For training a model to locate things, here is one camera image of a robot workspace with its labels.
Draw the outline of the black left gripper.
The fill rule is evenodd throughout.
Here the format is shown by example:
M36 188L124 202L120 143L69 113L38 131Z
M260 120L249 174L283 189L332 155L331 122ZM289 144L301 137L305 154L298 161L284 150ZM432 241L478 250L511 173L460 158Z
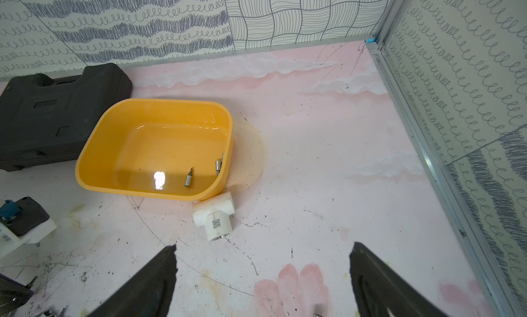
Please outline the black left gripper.
M34 296L32 287L36 280L34 277L24 285L1 274L1 316L12 316Z

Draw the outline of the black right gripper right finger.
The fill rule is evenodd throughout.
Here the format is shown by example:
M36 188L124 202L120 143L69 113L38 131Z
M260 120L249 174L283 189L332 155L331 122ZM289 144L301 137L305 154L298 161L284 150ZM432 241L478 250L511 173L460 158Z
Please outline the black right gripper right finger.
M351 285L361 316L444 316L377 255L355 242L349 256Z

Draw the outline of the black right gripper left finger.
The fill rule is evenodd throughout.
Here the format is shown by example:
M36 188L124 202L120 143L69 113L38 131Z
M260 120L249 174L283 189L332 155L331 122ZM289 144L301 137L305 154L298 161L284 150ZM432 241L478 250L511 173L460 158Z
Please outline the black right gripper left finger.
M168 315L176 287L176 246L166 246L90 316Z

